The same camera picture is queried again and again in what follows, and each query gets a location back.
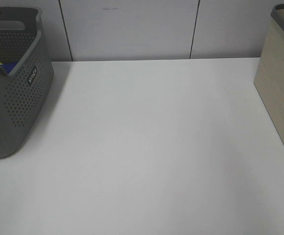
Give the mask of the grey perforated laundry basket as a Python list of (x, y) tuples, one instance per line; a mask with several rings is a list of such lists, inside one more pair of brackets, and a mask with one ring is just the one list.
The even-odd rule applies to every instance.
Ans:
[(15, 153), (35, 123), (54, 71), (36, 7), (0, 6), (0, 62), (17, 63), (0, 74), (0, 158)]

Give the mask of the beige storage bin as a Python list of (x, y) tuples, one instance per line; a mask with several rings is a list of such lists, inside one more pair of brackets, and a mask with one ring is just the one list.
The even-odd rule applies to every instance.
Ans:
[(271, 11), (254, 85), (284, 145), (284, 4)]

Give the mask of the blue cloth in basket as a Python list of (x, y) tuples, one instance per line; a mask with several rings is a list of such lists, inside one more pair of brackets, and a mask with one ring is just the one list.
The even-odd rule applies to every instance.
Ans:
[(0, 74), (6, 75), (9, 74), (17, 63), (7, 63), (0, 65)]

